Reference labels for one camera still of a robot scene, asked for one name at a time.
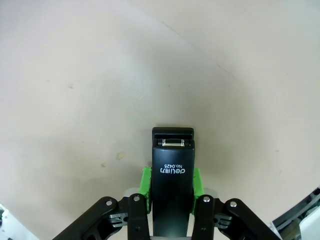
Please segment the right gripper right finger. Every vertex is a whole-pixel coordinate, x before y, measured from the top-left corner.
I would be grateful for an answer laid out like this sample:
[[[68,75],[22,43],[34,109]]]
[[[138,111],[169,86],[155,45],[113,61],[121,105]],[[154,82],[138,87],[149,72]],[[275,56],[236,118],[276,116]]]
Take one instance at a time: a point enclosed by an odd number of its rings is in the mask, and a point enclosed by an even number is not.
[[[192,240],[212,240],[218,231],[230,240],[278,240],[279,237],[240,199],[222,202],[205,193],[201,172],[193,174]]]

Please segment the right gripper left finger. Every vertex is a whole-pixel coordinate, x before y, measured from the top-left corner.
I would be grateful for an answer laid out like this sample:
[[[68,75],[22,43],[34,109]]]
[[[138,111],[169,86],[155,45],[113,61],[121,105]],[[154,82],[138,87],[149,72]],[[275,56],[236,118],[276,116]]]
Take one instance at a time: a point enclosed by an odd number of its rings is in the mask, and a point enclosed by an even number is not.
[[[129,190],[129,196],[116,200],[104,196],[74,222],[60,232],[55,240],[107,240],[127,227],[128,240],[151,239],[148,214],[151,211],[152,169],[142,171],[140,187]]]

